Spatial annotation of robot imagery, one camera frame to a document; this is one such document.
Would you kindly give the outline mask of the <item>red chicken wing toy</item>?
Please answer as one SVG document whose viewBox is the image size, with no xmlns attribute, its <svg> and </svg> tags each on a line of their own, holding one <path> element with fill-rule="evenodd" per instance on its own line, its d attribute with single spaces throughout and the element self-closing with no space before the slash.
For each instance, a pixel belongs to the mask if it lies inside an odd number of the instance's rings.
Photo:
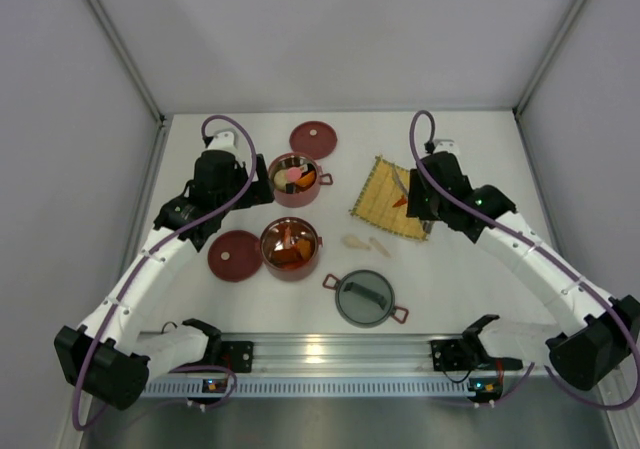
<svg viewBox="0 0 640 449">
<path fill-rule="evenodd" d="M 393 208 L 399 208 L 408 203 L 408 199 L 406 196 L 401 196 L 394 204 Z"/>
</svg>

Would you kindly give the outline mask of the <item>metal tongs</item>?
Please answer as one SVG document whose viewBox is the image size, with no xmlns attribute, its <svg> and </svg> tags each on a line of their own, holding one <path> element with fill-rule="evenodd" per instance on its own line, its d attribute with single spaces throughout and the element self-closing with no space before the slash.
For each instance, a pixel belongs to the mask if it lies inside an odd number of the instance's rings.
<svg viewBox="0 0 640 449">
<path fill-rule="evenodd" d="M 406 188 L 406 186 L 404 185 L 403 181 L 401 180 L 396 168 L 392 167 L 391 170 L 392 170 L 392 177 L 393 177 L 394 183 L 396 184 L 398 189 L 401 191 L 402 196 L 406 196 L 407 199 L 408 199 L 408 196 L 409 196 L 408 189 Z M 433 221 L 422 221 L 421 222 L 421 227 L 422 227 L 424 233 L 427 236 L 429 236 L 431 234 L 433 226 L 434 226 L 434 222 Z"/>
</svg>

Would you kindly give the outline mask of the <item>white rice ball toy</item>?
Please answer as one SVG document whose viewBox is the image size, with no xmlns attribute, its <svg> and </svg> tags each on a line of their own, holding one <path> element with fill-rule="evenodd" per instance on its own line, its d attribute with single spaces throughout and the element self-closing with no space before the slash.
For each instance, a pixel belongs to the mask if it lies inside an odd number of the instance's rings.
<svg viewBox="0 0 640 449">
<path fill-rule="evenodd" d="M 273 176 L 273 183 L 277 190 L 285 192 L 286 186 L 289 184 L 287 171 L 279 170 L 278 172 L 276 172 Z"/>
</svg>

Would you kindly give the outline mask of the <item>pink round toy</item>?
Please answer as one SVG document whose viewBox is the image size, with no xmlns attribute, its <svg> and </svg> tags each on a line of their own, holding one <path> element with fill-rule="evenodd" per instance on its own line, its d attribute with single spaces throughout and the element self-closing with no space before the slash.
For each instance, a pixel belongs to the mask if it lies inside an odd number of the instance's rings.
<svg viewBox="0 0 640 449">
<path fill-rule="evenodd" d="M 286 171 L 286 179 L 288 182 L 296 182 L 302 177 L 300 170 L 297 167 L 291 167 Z"/>
</svg>

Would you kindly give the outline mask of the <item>orange toy fruit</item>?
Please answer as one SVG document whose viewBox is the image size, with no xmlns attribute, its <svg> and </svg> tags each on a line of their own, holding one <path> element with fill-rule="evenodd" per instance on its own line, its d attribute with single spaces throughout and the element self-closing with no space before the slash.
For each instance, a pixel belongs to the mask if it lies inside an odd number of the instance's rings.
<svg viewBox="0 0 640 449">
<path fill-rule="evenodd" d="M 316 172 L 310 171 L 303 174 L 296 182 L 295 185 L 301 190 L 307 190 L 312 187 L 316 181 Z"/>
</svg>

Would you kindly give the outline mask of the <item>toy shrimp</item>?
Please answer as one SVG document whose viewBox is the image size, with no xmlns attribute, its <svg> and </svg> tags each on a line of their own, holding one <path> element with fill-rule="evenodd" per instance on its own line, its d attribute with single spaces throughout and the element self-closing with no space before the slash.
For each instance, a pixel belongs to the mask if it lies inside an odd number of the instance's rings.
<svg viewBox="0 0 640 449">
<path fill-rule="evenodd" d="M 282 245 L 284 249 L 292 249 L 295 245 L 295 240 L 293 238 L 292 229 L 290 225 L 287 225 L 284 229 Z"/>
</svg>

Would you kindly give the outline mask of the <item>fried cutlet toy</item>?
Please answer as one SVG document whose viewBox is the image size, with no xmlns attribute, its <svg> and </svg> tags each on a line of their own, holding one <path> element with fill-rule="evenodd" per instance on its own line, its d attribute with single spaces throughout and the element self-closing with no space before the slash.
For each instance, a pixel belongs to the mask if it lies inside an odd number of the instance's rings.
<svg viewBox="0 0 640 449">
<path fill-rule="evenodd" d="M 299 254 L 302 261 L 310 261 L 315 253 L 315 243 L 308 239 L 299 239 L 294 244 L 294 249 Z"/>
</svg>

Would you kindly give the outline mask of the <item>red sausage toy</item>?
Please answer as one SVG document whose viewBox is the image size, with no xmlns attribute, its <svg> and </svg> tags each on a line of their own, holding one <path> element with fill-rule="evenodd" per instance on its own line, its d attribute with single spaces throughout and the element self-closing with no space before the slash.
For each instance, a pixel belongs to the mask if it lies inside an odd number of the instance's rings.
<svg viewBox="0 0 640 449">
<path fill-rule="evenodd" d="M 275 253 L 269 264 L 282 271 L 295 270 L 305 264 L 305 260 L 297 253 Z"/>
</svg>

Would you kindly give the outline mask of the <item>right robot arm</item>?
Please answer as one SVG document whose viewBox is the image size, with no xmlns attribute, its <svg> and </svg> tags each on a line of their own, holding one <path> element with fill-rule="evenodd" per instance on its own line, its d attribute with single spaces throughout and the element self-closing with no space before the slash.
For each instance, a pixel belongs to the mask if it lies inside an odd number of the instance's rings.
<svg viewBox="0 0 640 449">
<path fill-rule="evenodd" d="M 587 391 L 627 357 L 638 357 L 639 302 L 616 298 L 580 275 L 534 234 L 515 204 L 491 185 L 471 186 L 457 157 L 433 152 L 410 172 L 407 214 L 441 221 L 499 260 L 551 314 L 550 323 L 489 314 L 462 334 L 477 362 L 536 363 Z"/>
</svg>

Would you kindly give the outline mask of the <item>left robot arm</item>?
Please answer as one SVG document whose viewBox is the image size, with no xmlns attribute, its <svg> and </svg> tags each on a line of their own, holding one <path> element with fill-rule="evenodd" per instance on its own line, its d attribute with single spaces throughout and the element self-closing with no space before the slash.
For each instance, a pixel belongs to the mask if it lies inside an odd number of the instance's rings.
<svg viewBox="0 0 640 449">
<path fill-rule="evenodd" d="M 143 339 L 151 310 L 164 298 L 182 267 L 199 254 L 237 209 L 274 200 L 262 155 L 248 173 L 235 155 L 206 150 L 181 194 L 165 203 L 135 261 L 102 303 L 76 328 L 64 326 L 54 348 L 66 381 L 108 406 L 125 410 L 148 382 L 181 366 L 213 365 L 222 352 L 221 333 L 198 319 Z"/>
</svg>

